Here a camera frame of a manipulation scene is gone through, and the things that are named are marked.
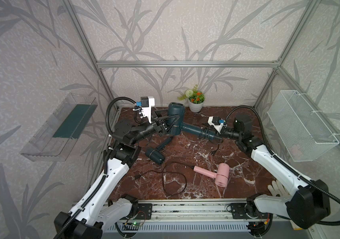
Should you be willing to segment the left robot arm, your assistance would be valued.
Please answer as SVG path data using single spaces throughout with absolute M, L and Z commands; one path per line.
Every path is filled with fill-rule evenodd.
M 118 101 L 134 104 L 133 110 L 145 121 L 135 125 L 122 120 L 114 128 L 110 125 L 110 112 Z M 67 213 L 60 212 L 55 218 L 56 239 L 100 239 L 104 230 L 109 229 L 120 219 L 135 216 L 138 200 L 125 195 L 116 203 L 103 210 L 104 204 L 137 160 L 141 147 L 137 143 L 155 133 L 168 135 L 182 122 L 182 113 L 173 113 L 168 108 L 167 115 L 160 111 L 152 112 L 153 97 L 142 97 L 136 102 L 128 97 L 112 100 L 105 113 L 105 124 L 113 144 L 103 152 L 103 171 L 86 194 Z

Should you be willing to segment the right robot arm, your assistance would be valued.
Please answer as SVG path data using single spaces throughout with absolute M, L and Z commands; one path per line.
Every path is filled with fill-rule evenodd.
M 232 127 L 220 117 L 210 117 L 208 123 L 221 137 L 234 140 L 242 152 L 270 172 L 287 191 L 287 195 L 281 197 L 254 196 L 252 200 L 259 212 L 276 214 L 302 229 L 315 224 L 340 226 L 340 220 L 324 220 L 331 214 L 330 200 L 340 205 L 340 199 L 329 193 L 322 180 L 314 181 L 300 173 L 254 136 L 252 119 L 248 115 L 237 114 Z

